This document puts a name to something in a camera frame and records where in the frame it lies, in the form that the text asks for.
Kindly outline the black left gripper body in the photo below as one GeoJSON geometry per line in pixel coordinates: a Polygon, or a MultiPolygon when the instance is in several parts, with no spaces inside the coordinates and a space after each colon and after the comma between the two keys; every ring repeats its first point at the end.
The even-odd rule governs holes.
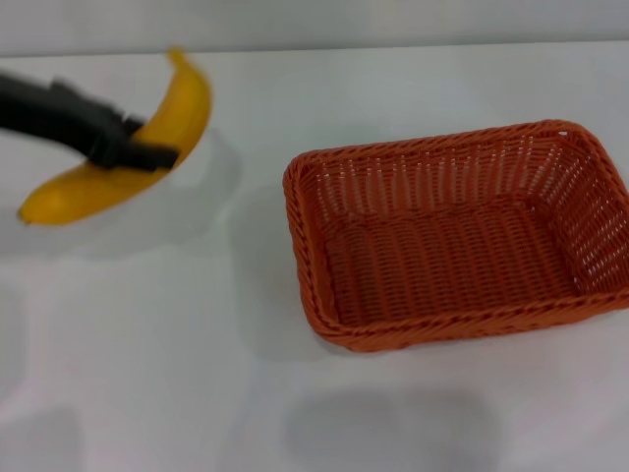
{"type": "Polygon", "coordinates": [[[122,111],[67,82],[53,81],[50,91],[78,119],[77,136],[85,141],[80,151],[91,163],[97,166],[126,164],[132,126],[122,111]]]}

